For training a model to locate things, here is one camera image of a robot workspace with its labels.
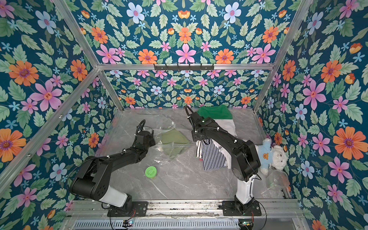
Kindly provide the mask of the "green tank top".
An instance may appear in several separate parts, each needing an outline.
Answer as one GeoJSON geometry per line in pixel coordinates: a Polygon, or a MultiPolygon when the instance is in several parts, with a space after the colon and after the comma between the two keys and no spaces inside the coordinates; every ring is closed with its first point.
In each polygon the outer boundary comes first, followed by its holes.
{"type": "Polygon", "coordinates": [[[201,108],[199,108],[197,112],[201,117],[204,117],[204,118],[209,117],[214,120],[216,119],[232,120],[233,119],[232,113],[230,112],[228,107],[225,105],[211,106],[211,107],[202,106],[201,108]]]}

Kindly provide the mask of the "olive green garment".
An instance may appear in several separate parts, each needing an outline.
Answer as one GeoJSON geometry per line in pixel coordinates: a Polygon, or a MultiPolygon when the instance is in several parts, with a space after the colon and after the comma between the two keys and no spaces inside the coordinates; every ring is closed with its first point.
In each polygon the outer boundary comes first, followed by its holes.
{"type": "Polygon", "coordinates": [[[176,158],[191,146],[191,141],[182,132],[175,128],[160,134],[158,137],[158,150],[162,151],[172,159],[176,158]]]}

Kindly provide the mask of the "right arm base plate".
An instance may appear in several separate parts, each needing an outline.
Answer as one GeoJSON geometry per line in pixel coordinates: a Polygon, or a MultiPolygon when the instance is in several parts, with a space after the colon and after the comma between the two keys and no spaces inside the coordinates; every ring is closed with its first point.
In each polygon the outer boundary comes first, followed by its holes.
{"type": "Polygon", "coordinates": [[[251,200],[248,204],[242,204],[239,201],[222,201],[218,205],[218,209],[222,210],[224,216],[262,216],[262,208],[260,203],[255,200],[251,200]]]}

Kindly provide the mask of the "black white striped garment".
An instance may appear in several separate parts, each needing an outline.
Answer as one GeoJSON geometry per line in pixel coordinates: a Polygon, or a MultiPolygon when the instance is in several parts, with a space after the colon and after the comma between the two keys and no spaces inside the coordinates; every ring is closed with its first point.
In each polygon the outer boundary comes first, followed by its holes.
{"type": "Polygon", "coordinates": [[[203,156],[202,156],[203,145],[204,145],[204,142],[202,140],[196,141],[195,157],[198,159],[203,159],[203,156]]]}

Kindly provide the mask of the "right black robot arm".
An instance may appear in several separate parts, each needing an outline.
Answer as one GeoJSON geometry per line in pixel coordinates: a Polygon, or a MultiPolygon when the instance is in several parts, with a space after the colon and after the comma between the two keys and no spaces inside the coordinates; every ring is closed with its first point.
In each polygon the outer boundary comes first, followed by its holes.
{"type": "Polygon", "coordinates": [[[261,166],[254,143],[233,136],[215,120],[200,116],[188,106],[185,106],[185,111],[193,128],[194,141],[212,139],[230,154],[231,170],[238,179],[234,205],[243,215],[253,205],[253,184],[261,166]]]}

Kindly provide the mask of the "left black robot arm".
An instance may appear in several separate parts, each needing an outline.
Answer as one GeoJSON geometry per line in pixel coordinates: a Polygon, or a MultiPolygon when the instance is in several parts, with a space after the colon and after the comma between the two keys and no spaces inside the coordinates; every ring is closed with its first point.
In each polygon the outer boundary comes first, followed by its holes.
{"type": "Polygon", "coordinates": [[[110,179],[118,169],[141,162],[149,148],[155,145],[154,131],[144,130],[145,123],[146,120],[142,120],[137,126],[130,148],[109,156],[88,157],[79,167],[70,185],[70,192],[116,208],[133,209],[132,196],[114,189],[110,179]]]}

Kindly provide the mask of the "bag of clothes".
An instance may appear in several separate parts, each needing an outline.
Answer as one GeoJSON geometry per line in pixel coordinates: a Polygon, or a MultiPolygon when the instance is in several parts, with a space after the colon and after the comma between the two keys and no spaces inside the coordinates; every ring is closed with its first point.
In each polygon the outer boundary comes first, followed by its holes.
{"type": "Polygon", "coordinates": [[[168,164],[195,146],[189,130],[164,115],[145,115],[145,131],[153,131],[155,145],[150,147],[144,161],[154,166],[168,164]]]}

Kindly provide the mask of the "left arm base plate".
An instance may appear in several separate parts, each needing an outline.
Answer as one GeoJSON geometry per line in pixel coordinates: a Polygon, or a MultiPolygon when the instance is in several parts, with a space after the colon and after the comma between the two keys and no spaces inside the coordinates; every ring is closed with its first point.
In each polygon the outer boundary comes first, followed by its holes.
{"type": "Polygon", "coordinates": [[[144,217],[148,210],[147,201],[128,201],[122,207],[111,206],[108,217],[144,217]]]}

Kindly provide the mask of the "blue white striped garment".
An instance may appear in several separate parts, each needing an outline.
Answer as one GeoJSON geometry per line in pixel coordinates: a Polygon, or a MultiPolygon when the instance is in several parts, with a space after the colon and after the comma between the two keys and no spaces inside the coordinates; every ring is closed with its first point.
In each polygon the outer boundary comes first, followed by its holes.
{"type": "Polygon", "coordinates": [[[201,141],[200,150],[205,171],[227,167],[226,157],[212,139],[201,141]]]}

